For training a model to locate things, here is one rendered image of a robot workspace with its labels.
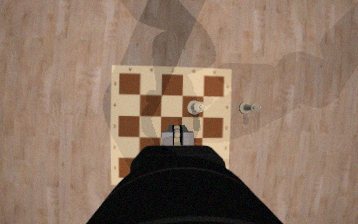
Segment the wooden chessboard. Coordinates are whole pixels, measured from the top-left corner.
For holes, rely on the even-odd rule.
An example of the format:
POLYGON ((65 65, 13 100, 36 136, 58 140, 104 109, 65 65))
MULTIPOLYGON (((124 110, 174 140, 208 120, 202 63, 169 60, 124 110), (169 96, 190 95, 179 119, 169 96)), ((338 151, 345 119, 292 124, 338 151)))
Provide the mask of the wooden chessboard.
POLYGON ((130 173, 146 146, 162 146, 162 131, 185 125, 194 145, 210 146, 229 170, 232 69, 112 65, 111 185, 130 173), (191 101, 205 110, 188 112, 191 101))

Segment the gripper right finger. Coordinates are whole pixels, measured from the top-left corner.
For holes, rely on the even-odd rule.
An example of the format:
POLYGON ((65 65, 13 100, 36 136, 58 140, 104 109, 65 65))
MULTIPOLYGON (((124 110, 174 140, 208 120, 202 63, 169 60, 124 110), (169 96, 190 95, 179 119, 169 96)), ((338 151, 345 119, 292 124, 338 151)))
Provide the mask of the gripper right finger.
POLYGON ((180 125, 180 145, 194 145, 194 132, 188 131, 185 125, 180 125))

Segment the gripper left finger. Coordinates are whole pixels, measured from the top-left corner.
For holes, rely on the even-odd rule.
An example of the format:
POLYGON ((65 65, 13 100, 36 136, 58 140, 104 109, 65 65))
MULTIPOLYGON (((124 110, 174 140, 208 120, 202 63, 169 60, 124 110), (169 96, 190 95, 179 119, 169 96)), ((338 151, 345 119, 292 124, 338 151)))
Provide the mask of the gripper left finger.
POLYGON ((169 125, 167 131, 162 131, 162 146, 174 145, 174 125, 169 125))

